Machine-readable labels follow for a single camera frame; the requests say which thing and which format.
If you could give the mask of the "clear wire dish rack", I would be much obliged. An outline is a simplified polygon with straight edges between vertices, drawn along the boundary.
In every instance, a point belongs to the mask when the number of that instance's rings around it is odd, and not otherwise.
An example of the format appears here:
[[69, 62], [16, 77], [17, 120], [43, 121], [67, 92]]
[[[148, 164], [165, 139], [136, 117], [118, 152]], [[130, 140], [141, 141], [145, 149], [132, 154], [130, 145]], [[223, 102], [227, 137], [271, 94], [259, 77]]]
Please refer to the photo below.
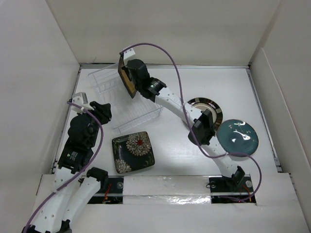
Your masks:
[[140, 94], [131, 98], [118, 73], [118, 65], [108, 65], [88, 75], [100, 104], [111, 104], [109, 125], [115, 134], [124, 133], [160, 116], [162, 107]]

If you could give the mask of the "amber square plate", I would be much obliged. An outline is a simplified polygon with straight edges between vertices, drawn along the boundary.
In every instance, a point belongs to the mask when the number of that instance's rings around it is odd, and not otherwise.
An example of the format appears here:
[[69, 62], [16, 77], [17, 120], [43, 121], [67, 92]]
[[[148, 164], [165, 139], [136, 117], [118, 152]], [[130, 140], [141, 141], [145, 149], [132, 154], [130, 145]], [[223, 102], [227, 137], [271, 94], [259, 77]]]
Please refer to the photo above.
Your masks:
[[118, 63], [118, 74], [122, 80], [122, 83], [124, 84], [128, 94], [130, 95], [130, 97], [133, 99], [136, 95], [136, 88], [134, 83], [132, 82], [132, 80], [129, 77], [129, 71], [127, 69], [127, 67], [124, 64], [124, 54], [120, 53], [120, 58], [119, 58], [119, 63]]

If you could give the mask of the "black square floral plate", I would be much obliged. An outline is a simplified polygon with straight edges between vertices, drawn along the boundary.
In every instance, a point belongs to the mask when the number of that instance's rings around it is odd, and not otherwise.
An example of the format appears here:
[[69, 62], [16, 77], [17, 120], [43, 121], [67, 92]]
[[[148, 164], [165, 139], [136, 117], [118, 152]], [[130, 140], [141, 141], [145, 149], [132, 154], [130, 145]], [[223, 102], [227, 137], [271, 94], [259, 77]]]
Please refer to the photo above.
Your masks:
[[112, 151], [118, 174], [142, 170], [155, 164], [152, 144], [146, 131], [113, 138]]

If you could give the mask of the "teal glazed round plate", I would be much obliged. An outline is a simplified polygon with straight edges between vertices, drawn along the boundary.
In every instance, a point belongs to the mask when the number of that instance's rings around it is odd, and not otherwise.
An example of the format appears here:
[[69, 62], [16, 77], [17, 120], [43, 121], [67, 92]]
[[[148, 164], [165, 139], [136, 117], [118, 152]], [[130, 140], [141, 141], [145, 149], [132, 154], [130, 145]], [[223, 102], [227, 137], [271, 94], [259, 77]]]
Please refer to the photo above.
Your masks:
[[254, 128], [245, 121], [229, 119], [216, 132], [216, 137], [226, 152], [252, 155], [259, 146]]

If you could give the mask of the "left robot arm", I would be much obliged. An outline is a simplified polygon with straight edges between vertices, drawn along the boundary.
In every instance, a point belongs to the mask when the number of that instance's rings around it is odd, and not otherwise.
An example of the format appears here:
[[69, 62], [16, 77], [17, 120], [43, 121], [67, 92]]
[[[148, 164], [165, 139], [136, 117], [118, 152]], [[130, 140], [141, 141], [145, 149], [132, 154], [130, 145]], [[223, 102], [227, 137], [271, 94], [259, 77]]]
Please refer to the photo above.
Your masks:
[[98, 152], [96, 140], [104, 140], [103, 125], [111, 118], [111, 105], [68, 104], [78, 115], [70, 122], [68, 139], [54, 173], [53, 192], [37, 207], [26, 223], [24, 233], [70, 233], [72, 225], [97, 192], [109, 188], [108, 172], [90, 168]]

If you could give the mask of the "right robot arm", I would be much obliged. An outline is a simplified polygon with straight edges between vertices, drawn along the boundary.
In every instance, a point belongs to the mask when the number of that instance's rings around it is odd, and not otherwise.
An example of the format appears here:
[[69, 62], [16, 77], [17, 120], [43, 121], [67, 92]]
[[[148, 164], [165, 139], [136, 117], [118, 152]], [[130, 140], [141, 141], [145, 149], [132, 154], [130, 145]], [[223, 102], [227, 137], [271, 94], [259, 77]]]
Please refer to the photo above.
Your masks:
[[123, 83], [134, 88], [144, 98], [168, 109], [188, 124], [188, 139], [199, 145], [203, 152], [213, 159], [221, 173], [221, 185], [226, 193], [233, 193], [241, 187], [245, 176], [243, 169], [234, 162], [216, 138], [212, 112], [202, 111], [182, 102], [161, 80], [151, 77], [147, 66], [139, 59], [124, 62]]

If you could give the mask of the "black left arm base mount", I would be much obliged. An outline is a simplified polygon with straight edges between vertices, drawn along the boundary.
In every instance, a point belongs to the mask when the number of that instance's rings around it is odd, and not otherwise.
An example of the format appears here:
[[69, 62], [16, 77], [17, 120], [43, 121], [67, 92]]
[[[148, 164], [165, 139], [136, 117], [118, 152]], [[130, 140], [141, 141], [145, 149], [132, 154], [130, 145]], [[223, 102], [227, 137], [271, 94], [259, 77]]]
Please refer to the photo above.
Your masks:
[[123, 204], [123, 176], [112, 176], [105, 187], [102, 187], [89, 200], [88, 204]]

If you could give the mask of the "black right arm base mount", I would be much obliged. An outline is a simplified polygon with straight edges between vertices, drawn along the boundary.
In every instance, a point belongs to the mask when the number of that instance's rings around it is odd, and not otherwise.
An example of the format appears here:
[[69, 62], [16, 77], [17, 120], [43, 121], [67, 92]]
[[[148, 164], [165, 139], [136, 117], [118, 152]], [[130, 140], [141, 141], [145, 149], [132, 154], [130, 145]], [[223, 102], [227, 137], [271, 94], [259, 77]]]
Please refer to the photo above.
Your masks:
[[206, 188], [210, 191], [212, 204], [256, 203], [254, 188], [249, 176], [245, 176], [238, 186], [229, 186], [223, 177], [211, 177]]

